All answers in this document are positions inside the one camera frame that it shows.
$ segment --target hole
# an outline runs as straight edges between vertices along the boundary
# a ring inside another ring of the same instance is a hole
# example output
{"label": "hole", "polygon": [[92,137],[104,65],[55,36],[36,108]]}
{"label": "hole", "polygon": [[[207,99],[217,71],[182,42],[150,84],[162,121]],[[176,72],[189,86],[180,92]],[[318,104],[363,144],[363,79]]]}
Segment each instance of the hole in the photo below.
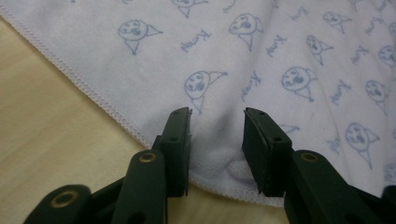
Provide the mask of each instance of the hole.
{"label": "hole", "polygon": [[50,202],[54,208],[62,208],[72,204],[78,198],[78,192],[75,190],[67,190],[55,196]]}
{"label": "hole", "polygon": [[133,213],[128,219],[129,224],[142,224],[145,223],[145,221],[146,221],[146,216],[142,212]]}
{"label": "hole", "polygon": [[355,214],[346,214],[345,215],[345,219],[347,221],[347,223],[351,223],[351,224],[364,224],[363,219],[361,219],[360,217],[358,217]]}
{"label": "hole", "polygon": [[151,162],[155,161],[155,159],[157,159],[157,156],[152,152],[147,152],[139,157],[141,162]]}
{"label": "hole", "polygon": [[316,155],[314,155],[312,153],[308,153],[308,152],[301,154],[301,158],[304,161],[309,161],[309,162],[317,162],[318,161],[318,157]]}

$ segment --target blue printed pattern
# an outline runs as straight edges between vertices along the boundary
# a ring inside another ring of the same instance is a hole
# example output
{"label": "blue printed pattern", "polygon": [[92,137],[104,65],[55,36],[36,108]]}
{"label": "blue printed pattern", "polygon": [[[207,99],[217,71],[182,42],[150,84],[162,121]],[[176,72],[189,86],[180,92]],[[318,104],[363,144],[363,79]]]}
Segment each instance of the blue printed pattern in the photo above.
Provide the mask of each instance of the blue printed pattern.
{"label": "blue printed pattern", "polygon": [[247,44],[249,51],[251,51],[253,44],[253,35],[257,32],[262,33],[263,31],[260,19],[248,13],[238,16],[229,29],[231,34],[238,35]]}
{"label": "blue printed pattern", "polygon": [[358,66],[359,61],[361,60],[361,55],[366,56],[370,53],[368,49],[365,49],[362,46],[359,46],[358,49],[355,51],[355,56],[350,58],[352,60],[352,63]]}
{"label": "blue printed pattern", "polygon": [[162,31],[140,20],[127,21],[119,29],[119,36],[125,40],[133,55],[136,55],[137,47],[139,47],[143,38],[162,33]]}
{"label": "blue printed pattern", "polygon": [[327,140],[326,143],[329,145],[330,149],[333,152],[340,154],[341,139],[338,136],[336,136],[333,140]]}
{"label": "blue printed pattern", "polygon": [[396,22],[393,22],[389,25],[389,32],[396,36]]}
{"label": "blue printed pattern", "polygon": [[323,20],[325,20],[327,23],[329,23],[329,25],[332,28],[341,31],[341,33],[343,33],[343,34],[344,34],[344,25],[343,25],[344,22],[352,21],[352,19],[350,19],[346,16],[336,14],[336,13],[330,12],[330,11],[326,12],[323,15]]}
{"label": "blue printed pattern", "polygon": [[184,89],[187,95],[191,98],[191,102],[202,114],[202,106],[204,103],[205,93],[210,85],[217,81],[220,77],[227,76],[226,72],[206,72],[199,71],[187,78],[184,83]]}
{"label": "blue printed pattern", "polygon": [[343,80],[340,79],[340,82],[337,84],[337,91],[334,95],[330,96],[332,103],[335,105],[339,105],[339,100],[341,97],[352,89],[350,85],[347,85]]}
{"label": "blue printed pattern", "polygon": [[188,52],[187,49],[190,49],[192,47],[194,47],[195,45],[197,45],[197,43],[202,40],[202,41],[206,41],[212,34],[209,34],[207,31],[205,30],[201,30],[201,33],[195,35],[195,38],[189,42],[186,43],[181,43],[181,49],[184,52]]}
{"label": "blue printed pattern", "polygon": [[298,9],[298,11],[297,11],[297,14],[296,15],[294,15],[294,16],[291,16],[290,18],[292,19],[292,20],[294,20],[294,21],[298,21],[303,15],[308,15],[309,14],[309,11],[308,10],[306,10],[306,8],[305,7],[300,7],[299,9]]}
{"label": "blue printed pattern", "polygon": [[334,49],[333,47],[323,43],[322,41],[318,40],[316,37],[312,35],[308,36],[308,38],[306,39],[306,44],[308,45],[309,50],[311,50],[312,55],[322,66],[323,66],[322,53],[325,50]]}
{"label": "blue printed pattern", "polygon": [[377,24],[384,24],[384,20],[378,17],[373,17],[370,21],[370,26],[364,30],[367,35],[371,35]]}
{"label": "blue printed pattern", "polygon": [[391,45],[385,46],[378,52],[378,57],[382,63],[393,67],[396,65],[396,48]]}
{"label": "blue printed pattern", "polygon": [[242,89],[242,101],[245,102],[245,97],[249,94],[249,92],[251,91],[251,88],[253,87],[253,85],[255,87],[259,86],[262,83],[262,79],[260,77],[257,76],[256,71],[253,72],[253,76],[250,77],[250,80],[248,82],[248,85]]}
{"label": "blue printed pattern", "polygon": [[309,88],[311,81],[316,80],[311,70],[302,67],[292,67],[282,77],[282,86],[296,95],[314,102]]}
{"label": "blue printed pattern", "polygon": [[268,56],[270,56],[271,58],[274,57],[273,53],[277,50],[277,48],[279,47],[278,44],[280,45],[284,45],[286,43],[288,39],[287,38],[283,38],[280,35],[277,35],[276,38],[274,39],[274,44],[270,47],[270,48],[266,48],[267,50],[267,54]]}
{"label": "blue printed pattern", "polygon": [[229,6],[227,6],[227,7],[225,7],[225,8],[223,9],[223,12],[224,12],[224,13],[229,13],[230,10],[233,8],[233,6],[235,6],[235,3],[236,3],[236,0],[233,0],[233,2],[232,2]]}
{"label": "blue printed pattern", "polygon": [[172,0],[173,4],[178,7],[183,15],[188,18],[190,15],[190,10],[193,6],[201,3],[207,3],[206,0]]}
{"label": "blue printed pattern", "polygon": [[346,130],[346,141],[355,149],[359,155],[367,161],[370,169],[373,169],[370,157],[370,146],[379,140],[379,137],[361,124],[353,122]]}
{"label": "blue printed pattern", "polygon": [[370,98],[374,100],[375,104],[387,115],[387,98],[389,97],[389,91],[385,85],[374,80],[369,80],[366,83],[366,91]]}
{"label": "blue printed pattern", "polygon": [[362,2],[363,0],[348,0],[348,1],[349,1],[350,4],[352,5],[352,8],[353,8],[355,11],[358,11],[357,4],[358,4],[359,2]]}
{"label": "blue printed pattern", "polygon": [[396,163],[385,166],[385,179],[391,183],[396,183]]}

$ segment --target blue text print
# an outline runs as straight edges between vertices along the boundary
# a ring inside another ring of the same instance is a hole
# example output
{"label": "blue text print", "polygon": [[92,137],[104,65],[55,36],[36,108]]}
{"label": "blue text print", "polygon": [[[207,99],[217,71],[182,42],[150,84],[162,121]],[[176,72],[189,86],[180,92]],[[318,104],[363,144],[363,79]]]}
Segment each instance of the blue text print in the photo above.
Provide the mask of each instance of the blue text print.
{"label": "blue text print", "polygon": [[352,87],[350,85],[347,85],[343,80],[340,79],[340,82],[337,85],[337,91],[334,95],[330,96],[330,99],[332,99],[332,103],[335,105],[339,105],[338,101],[341,99],[344,93],[349,92],[351,88]]}
{"label": "blue text print", "polygon": [[308,10],[306,10],[304,7],[300,7],[297,11],[297,14],[290,18],[294,21],[297,21],[298,19],[300,19],[303,16],[303,14],[306,16],[306,15],[308,15],[308,13],[309,13]]}
{"label": "blue text print", "polygon": [[396,183],[396,163],[385,166],[385,179],[389,182]]}
{"label": "blue text print", "polygon": [[353,64],[358,66],[359,61],[361,60],[361,55],[367,55],[368,53],[370,53],[370,51],[368,49],[365,49],[364,47],[359,46],[359,48],[356,49],[356,51],[355,51],[355,56],[353,56],[350,59],[352,60]]}
{"label": "blue text print", "polygon": [[276,39],[274,39],[274,44],[270,48],[266,48],[268,56],[273,58],[274,57],[273,53],[278,48],[279,46],[278,44],[284,45],[287,40],[288,40],[287,38],[283,38],[280,35],[277,35]]}
{"label": "blue text print", "polygon": [[250,92],[253,84],[255,87],[259,86],[259,84],[262,83],[262,79],[257,76],[256,71],[253,72],[253,76],[250,77],[250,80],[248,82],[248,85],[242,89],[242,101],[245,102],[245,97],[248,95]]}
{"label": "blue text print", "polygon": [[367,35],[370,35],[370,34],[373,32],[376,23],[378,23],[378,24],[383,24],[383,23],[384,23],[384,20],[382,20],[381,18],[378,18],[378,17],[373,17],[373,19],[370,21],[370,26],[369,26],[369,28],[365,29],[364,32],[365,32]]}

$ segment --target wooden table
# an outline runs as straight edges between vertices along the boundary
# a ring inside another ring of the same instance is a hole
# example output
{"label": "wooden table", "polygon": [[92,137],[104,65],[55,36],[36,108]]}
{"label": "wooden table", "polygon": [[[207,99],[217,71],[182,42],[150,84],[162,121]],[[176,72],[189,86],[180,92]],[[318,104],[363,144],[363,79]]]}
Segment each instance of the wooden table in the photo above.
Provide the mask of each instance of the wooden table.
{"label": "wooden table", "polygon": [[[143,147],[0,20],[0,223],[22,223],[50,191],[92,192],[124,176]],[[169,223],[288,223],[282,208],[190,187],[169,201]]]}

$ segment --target baby blanket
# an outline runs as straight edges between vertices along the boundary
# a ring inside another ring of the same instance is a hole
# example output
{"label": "baby blanket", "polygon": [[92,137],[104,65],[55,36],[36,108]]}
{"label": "baby blanket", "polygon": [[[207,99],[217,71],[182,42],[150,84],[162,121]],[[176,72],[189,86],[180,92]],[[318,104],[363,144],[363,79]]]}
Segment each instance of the baby blanket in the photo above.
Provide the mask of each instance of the baby blanket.
{"label": "baby blanket", "polygon": [[147,148],[190,107],[203,189],[282,205],[242,153],[246,107],[349,184],[396,184],[394,0],[0,0],[0,14]]}

